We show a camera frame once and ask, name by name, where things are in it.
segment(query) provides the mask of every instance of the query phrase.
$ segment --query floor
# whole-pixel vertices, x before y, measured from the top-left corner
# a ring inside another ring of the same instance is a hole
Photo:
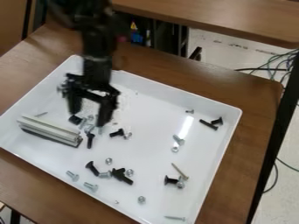
[[[232,69],[243,67],[258,67],[265,63],[273,53],[285,53],[288,49],[263,45],[253,41],[227,37],[207,31],[191,29],[189,53],[196,46],[203,48],[202,61],[221,67]],[[267,72],[258,72],[254,75],[268,78]],[[288,134],[281,148],[279,158],[288,164],[299,168],[299,145],[297,131],[299,130],[299,109],[296,110],[293,121],[290,124]],[[277,162],[279,177],[275,188],[264,194],[255,215],[253,224],[296,224],[299,219],[299,173],[290,170],[280,162]],[[268,181],[271,186],[275,178],[272,173]],[[0,216],[6,224],[10,223],[10,209],[5,208]],[[29,224],[22,218],[21,224]]]

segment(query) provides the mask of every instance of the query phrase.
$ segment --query wire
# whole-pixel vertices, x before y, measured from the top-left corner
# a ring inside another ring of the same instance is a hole
[[[289,165],[289,164],[283,162],[283,161],[282,161],[281,159],[279,159],[278,157],[277,157],[276,159],[277,159],[279,162],[281,162],[283,165],[287,166],[289,169],[291,169],[291,170],[293,170],[293,171],[295,171],[295,172],[299,172],[298,169],[296,169],[296,168],[294,168],[293,166],[291,166],[291,165]]]
[[[268,193],[269,191],[271,191],[276,186],[277,180],[278,180],[278,168],[277,168],[277,165],[275,163],[275,182],[267,190],[265,190],[263,193]]]

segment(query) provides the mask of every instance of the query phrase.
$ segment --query black metal frame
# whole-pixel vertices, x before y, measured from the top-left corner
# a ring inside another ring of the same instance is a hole
[[[283,139],[287,133],[289,124],[295,112],[299,100],[299,52],[297,53],[293,69],[289,75],[289,82],[277,109],[275,124],[268,143],[264,162],[261,167],[259,181],[257,183],[254,198],[247,216],[247,224],[250,224],[254,218],[256,209],[260,203],[268,178],[271,174],[273,165],[278,152],[282,146]]]

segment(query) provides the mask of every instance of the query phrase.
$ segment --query silver screw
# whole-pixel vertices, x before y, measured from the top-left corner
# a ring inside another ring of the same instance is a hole
[[[140,197],[138,198],[138,203],[139,203],[139,204],[144,204],[145,201],[146,201],[146,199],[145,199],[145,197],[143,197],[143,196],[140,196]]]
[[[91,185],[87,182],[84,183],[84,186],[86,188],[89,188],[93,193],[96,193],[96,191],[98,191],[99,187],[97,185]]]
[[[73,172],[67,171],[66,175],[69,176],[73,182],[77,182],[79,179],[79,175],[78,174],[74,174]]]
[[[111,165],[112,164],[112,158],[111,157],[108,157],[108,158],[106,158],[106,160],[105,160],[105,163],[107,164],[107,165]]]
[[[177,144],[178,144],[179,146],[184,145],[184,139],[181,139],[179,136],[174,135],[174,136],[173,136],[173,139],[177,142]]]
[[[79,129],[83,129],[83,127],[85,126],[85,124],[87,123],[87,119],[85,117],[82,118],[82,122],[79,125]]]
[[[126,171],[126,174],[127,174],[128,177],[132,177],[134,175],[134,171],[132,169],[128,169]]]
[[[176,220],[176,221],[185,221],[185,217],[176,217],[176,216],[164,216],[166,219]]]
[[[111,171],[100,172],[100,174],[99,174],[100,179],[111,179],[111,177],[112,177]]]

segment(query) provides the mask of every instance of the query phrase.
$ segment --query hex bolt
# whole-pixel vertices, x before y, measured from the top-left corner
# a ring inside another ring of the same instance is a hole
[[[97,185],[91,185],[87,182],[84,183],[84,186],[88,189],[90,189],[93,193],[96,193],[99,189],[99,187]]]
[[[73,182],[77,182],[79,180],[79,175],[75,174],[71,171],[67,171],[66,175],[69,176],[72,179]]]
[[[107,172],[100,172],[99,178],[100,179],[111,179],[112,177],[112,172],[107,171]]]
[[[88,164],[85,166],[87,169],[89,169],[94,176],[99,177],[100,172],[94,167],[94,161],[90,161]]]
[[[176,217],[176,216],[164,216],[164,218],[166,219],[170,219],[170,220],[176,220],[176,221],[185,221],[186,218],[185,217]]]
[[[178,179],[175,179],[175,178],[169,178],[167,175],[165,176],[164,178],[164,184],[167,185],[167,184],[173,184],[173,185],[176,185],[178,182]]]
[[[220,118],[217,119],[217,120],[211,121],[211,124],[212,124],[212,125],[215,125],[215,124],[223,125],[222,117],[220,117]]]
[[[184,145],[184,139],[180,138],[179,136],[174,135],[174,136],[173,136],[173,139],[176,141],[176,143],[177,143],[179,146]]]
[[[202,124],[204,124],[205,126],[211,128],[211,129],[213,129],[213,130],[217,130],[218,129],[218,127],[216,127],[216,126],[212,125],[211,123],[208,123],[208,122],[206,122],[206,121],[204,121],[202,119],[200,119],[199,122],[202,123]]]
[[[116,132],[110,133],[110,137],[123,137],[124,136],[124,131],[123,129],[118,129]]]
[[[94,140],[95,135],[92,133],[87,133],[87,137],[88,137],[87,148],[90,150],[93,147],[93,140]]]

